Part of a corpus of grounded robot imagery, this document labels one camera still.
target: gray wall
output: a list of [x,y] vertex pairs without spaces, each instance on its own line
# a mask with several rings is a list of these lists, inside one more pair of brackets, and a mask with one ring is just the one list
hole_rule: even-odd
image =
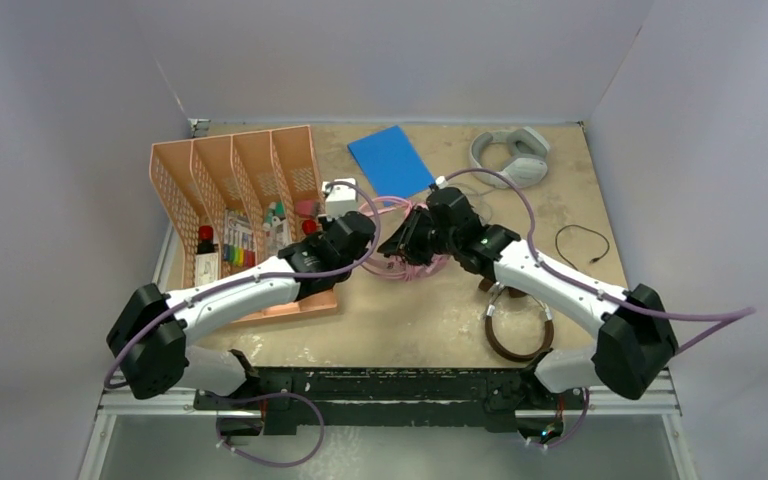
[[130,0],[188,116],[587,118],[652,0]]
[[149,146],[186,128],[121,1],[0,1],[0,479],[77,475],[166,224]]
[[768,478],[768,1],[656,1],[589,137],[630,280],[758,307],[673,365],[702,477]]

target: plastic organizer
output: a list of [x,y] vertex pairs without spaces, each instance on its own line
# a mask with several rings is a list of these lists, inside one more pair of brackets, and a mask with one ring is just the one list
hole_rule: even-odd
[[[304,237],[304,219],[298,218],[294,206],[304,200],[323,201],[308,125],[156,143],[151,148],[149,176],[183,244],[183,288],[194,285],[199,226],[213,227],[214,243],[222,251],[226,209],[248,217],[260,263],[268,257],[267,238],[260,224],[271,202],[284,204],[290,237],[297,242]],[[223,261],[220,276],[245,269]],[[300,302],[267,308],[238,322],[307,317],[336,310],[337,295],[329,290]]]

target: pink cable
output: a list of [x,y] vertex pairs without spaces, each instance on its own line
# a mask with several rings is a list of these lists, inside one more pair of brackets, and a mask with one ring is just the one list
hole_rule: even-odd
[[[387,212],[393,212],[400,208],[403,208],[405,211],[405,218],[408,217],[411,209],[415,205],[425,208],[424,203],[414,204],[412,201],[406,198],[395,197],[390,195],[376,197],[372,199],[372,202],[395,204],[388,207],[379,208],[378,213],[384,214]],[[364,203],[363,205],[361,205],[358,211],[360,211],[361,213],[367,216],[372,215],[372,211],[368,203]],[[387,280],[401,280],[404,282],[410,282],[411,280],[430,277],[431,275],[434,275],[435,273],[439,272],[440,270],[443,269],[443,267],[446,266],[446,262],[448,262],[448,260],[449,260],[449,257],[446,255],[434,255],[434,257],[431,260],[431,265],[414,266],[414,265],[408,265],[407,262],[405,262],[401,258],[397,258],[397,257],[385,258],[383,255],[375,255],[367,259],[366,262],[364,262],[363,265],[361,265],[361,267],[363,267],[363,269],[366,270],[367,272]]]

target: red cap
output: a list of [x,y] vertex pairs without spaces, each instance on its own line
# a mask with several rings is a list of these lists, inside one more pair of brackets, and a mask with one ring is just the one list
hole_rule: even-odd
[[213,240],[213,227],[202,225],[199,227],[199,240]]
[[316,224],[316,220],[308,218],[302,222],[302,231],[305,232],[305,235],[310,235],[317,230],[319,230],[319,226]]

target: gray headphones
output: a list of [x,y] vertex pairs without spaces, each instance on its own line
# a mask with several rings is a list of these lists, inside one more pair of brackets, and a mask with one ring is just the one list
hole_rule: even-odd
[[[531,127],[519,130],[498,130],[485,132],[475,137],[469,147],[469,159],[473,167],[483,167],[481,164],[481,152],[491,143],[506,143],[511,158],[505,161],[499,172],[518,187],[530,187],[536,185],[549,167],[546,165],[546,157],[549,155],[549,142]],[[496,188],[508,188],[508,184],[487,173],[476,173],[475,177],[482,182]]]

